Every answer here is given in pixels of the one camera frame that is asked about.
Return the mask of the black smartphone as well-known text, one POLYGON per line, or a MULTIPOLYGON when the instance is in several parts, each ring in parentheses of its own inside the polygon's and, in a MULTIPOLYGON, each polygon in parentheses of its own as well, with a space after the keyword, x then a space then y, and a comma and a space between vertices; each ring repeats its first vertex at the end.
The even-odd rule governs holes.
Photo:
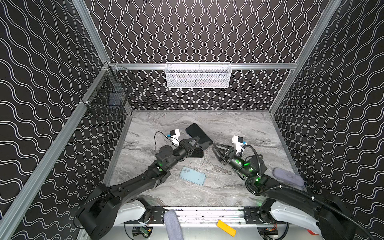
POLYGON ((191 138, 198 137, 198 145, 202 150, 207 150, 214 142, 213 140, 196 124, 193 123, 186 128, 186 133, 191 138))

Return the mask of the light green phone case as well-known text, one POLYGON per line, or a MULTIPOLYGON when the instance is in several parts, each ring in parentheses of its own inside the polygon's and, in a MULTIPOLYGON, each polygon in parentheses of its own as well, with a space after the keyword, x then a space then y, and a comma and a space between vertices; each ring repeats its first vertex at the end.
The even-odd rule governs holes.
POLYGON ((202 186, 205 183, 206 175, 188 167, 183 167, 180 178, 188 182, 202 186))

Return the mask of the black phone case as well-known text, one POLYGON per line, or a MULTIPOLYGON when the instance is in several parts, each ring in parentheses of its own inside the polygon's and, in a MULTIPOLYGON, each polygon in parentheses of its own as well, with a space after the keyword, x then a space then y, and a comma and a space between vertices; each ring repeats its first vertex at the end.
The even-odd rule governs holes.
POLYGON ((195 148, 189 155, 189 158, 203 158, 204 151, 201 148, 195 148))

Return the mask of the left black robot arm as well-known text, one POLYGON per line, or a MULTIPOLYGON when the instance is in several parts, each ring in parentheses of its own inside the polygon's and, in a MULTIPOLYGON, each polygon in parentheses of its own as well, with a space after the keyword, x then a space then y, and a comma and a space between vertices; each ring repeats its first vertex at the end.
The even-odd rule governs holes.
POLYGON ((123 204, 164 183, 171 175, 170 170, 192 154, 199 140, 199 137, 183 139, 175 149, 163 146, 154 162, 141 175, 110 187, 98 185, 75 214, 91 239, 99 240, 111 230, 123 204))

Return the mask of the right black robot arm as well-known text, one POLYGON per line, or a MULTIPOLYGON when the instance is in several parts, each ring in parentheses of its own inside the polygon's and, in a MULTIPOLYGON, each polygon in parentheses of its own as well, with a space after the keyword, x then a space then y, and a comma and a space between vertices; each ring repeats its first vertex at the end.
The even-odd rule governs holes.
POLYGON ((263 156, 252 146, 253 155, 242 159, 231 146, 214 143, 213 151, 218 161, 230 165, 245 181, 245 187, 254 196, 266 199, 259 207, 258 218, 263 223, 286 222, 321 236, 325 240, 352 240, 357 230, 368 239, 374 237, 351 214, 341 199, 335 195, 325 198, 283 184, 266 175, 263 156))

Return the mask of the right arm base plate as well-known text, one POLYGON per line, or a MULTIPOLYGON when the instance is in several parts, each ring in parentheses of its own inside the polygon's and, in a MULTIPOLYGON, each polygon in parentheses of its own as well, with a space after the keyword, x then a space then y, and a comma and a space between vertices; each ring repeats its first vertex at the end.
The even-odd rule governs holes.
POLYGON ((247 225, 274 225, 276 223, 270 208, 245 207, 243 212, 247 225))

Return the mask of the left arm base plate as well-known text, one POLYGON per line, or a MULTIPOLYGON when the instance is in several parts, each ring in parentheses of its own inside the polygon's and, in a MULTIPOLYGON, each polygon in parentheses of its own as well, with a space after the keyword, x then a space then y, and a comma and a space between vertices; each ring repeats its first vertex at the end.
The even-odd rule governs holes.
POLYGON ((162 207, 151 207, 150 209, 146 209, 144 214, 138 220, 139 224, 144 225, 162 225, 164 223, 164 215, 166 213, 166 209, 162 207))

